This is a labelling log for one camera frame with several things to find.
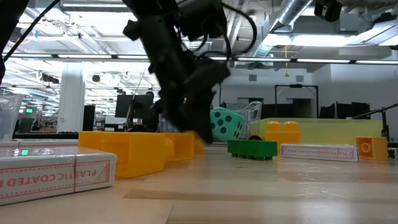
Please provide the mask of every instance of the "black cable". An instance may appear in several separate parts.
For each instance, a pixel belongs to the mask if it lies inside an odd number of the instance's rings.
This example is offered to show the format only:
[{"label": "black cable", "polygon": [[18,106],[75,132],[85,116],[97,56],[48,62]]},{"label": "black cable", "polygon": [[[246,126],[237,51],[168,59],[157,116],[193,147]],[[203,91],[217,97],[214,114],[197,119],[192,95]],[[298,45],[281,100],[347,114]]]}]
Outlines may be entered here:
[{"label": "black cable", "polygon": [[15,44],[11,47],[10,51],[4,56],[4,62],[7,61],[9,57],[17,50],[18,46],[25,40],[25,38],[32,32],[33,28],[36,26],[37,23],[44,17],[46,13],[49,12],[56,4],[58,4],[60,0],[54,0],[47,8],[44,9],[42,13],[31,23],[31,25],[27,28],[24,34],[15,42]]},{"label": "black cable", "polygon": [[208,34],[203,35],[203,40],[201,41],[199,47],[197,47],[195,50],[193,50],[194,52],[200,50],[207,42],[207,38],[208,38]]},{"label": "black cable", "polygon": [[235,9],[234,7],[232,7],[230,5],[227,5],[227,4],[223,3],[223,2],[221,2],[221,5],[223,7],[225,7],[225,8],[227,8],[227,9],[229,9],[229,10],[235,11],[236,13],[240,14],[241,16],[243,16],[245,19],[247,19],[249,21],[250,26],[251,26],[251,28],[253,30],[253,37],[252,37],[251,43],[249,44],[249,46],[246,49],[244,49],[241,52],[236,52],[233,55],[241,55],[241,54],[248,53],[254,47],[254,44],[256,44],[256,40],[257,40],[257,26],[256,26],[256,23],[250,18],[250,16],[248,16],[243,11],[240,11],[239,9]]},{"label": "black cable", "polygon": [[226,52],[222,52],[222,51],[218,51],[218,50],[208,50],[208,51],[200,54],[199,57],[204,57],[206,54],[224,55],[226,57],[225,63],[227,63],[233,55],[232,49],[231,49],[231,43],[229,42],[228,36],[226,35],[226,31],[219,24],[217,24],[216,27],[218,30],[220,30],[223,33],[223,38],[224,38],[225,45],[226,45]]}]

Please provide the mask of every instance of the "black stand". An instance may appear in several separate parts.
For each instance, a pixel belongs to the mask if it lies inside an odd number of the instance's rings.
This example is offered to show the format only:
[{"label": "black stand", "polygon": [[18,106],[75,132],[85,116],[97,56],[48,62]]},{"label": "black stand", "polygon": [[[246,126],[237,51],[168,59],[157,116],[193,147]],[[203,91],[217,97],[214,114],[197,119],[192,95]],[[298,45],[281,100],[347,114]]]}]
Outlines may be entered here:
[{"label": "black stand", "polygon": [[381,135],[382,135],[382,137],[386,137],[387,141],[390,141],[390,130],[389,130],[388,125],[387,125],[386,110],[394,108],[396,106],[398,106],[398,103],[396,103],[394,105],[391,105],[391,106],[388,106],[386,108],[380,108],[380,109],[372,110],[372,111],[367,112],[365,114],[361,114],[361,115],[355,116],[353,119],[361,119],[363,117],[366,117],[366,116],[369,116],[369,115],[372,115],[372,114],[375,114],[375,113],[381,113],[382,122],[383,122],[383,130],[381,131]]}]

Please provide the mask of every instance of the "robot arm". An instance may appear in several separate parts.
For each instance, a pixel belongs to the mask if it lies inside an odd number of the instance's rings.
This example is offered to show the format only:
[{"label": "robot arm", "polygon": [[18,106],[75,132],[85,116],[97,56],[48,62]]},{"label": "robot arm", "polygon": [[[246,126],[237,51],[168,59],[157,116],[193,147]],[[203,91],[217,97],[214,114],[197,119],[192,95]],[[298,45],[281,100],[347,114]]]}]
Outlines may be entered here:
[{"label": "robot arm", "polygon": [[162,89],[166,118],[179,130],[194,130],[205,142],[213,142],[211,88],[230,72],[226,63],[183,49],[180,32],[191,41],[224,35],[227,21],[220,1],[188,0],[179,5],[175,0],[123,2],[137,17],[137,22],[128,22],[123,33],[131,40],[141,40],[149,72],[155,73]]}]

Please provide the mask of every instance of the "orange block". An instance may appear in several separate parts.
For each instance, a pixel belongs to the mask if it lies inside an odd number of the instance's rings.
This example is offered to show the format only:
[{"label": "orange block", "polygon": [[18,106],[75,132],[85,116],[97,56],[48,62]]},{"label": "orange block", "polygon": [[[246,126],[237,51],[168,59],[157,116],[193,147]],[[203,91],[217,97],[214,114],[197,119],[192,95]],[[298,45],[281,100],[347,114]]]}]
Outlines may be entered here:
[{"label": "orange block", "polygon": [[361,159],[388,160],[385,137],[356,137],[356,147]]},{"label": "orange block", "polygon": [[266,141],[276,141],[278,143],[278,154],[280,154],[281,144],[300,144],[299,128],[294,121],[285,122],[283,131],[280,130],[279,122],[268,122],[265,137]]},{"label": "orange block", "polygon": [[116,176],[122,178],[163,171],[173,151],[172,142],[159,133],[82,132],[78,145],[117,155]]},{"label": "orange block", "polygon": [[195,153],[195,137],[193,133],[163,133],[174,144],[172,161],[193,159]]}]

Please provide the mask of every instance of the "table surface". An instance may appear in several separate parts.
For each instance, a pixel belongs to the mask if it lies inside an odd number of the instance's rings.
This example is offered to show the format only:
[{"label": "table surface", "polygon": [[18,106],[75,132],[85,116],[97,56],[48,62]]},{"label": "table surface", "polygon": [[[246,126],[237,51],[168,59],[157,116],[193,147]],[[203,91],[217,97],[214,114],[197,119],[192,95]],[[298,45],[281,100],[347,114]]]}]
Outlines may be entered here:
[{"label": "table surface", "polygon": [[0,223],[398,223],[398,163],[276,157],[207,147],[107,189],[0,207]]}]

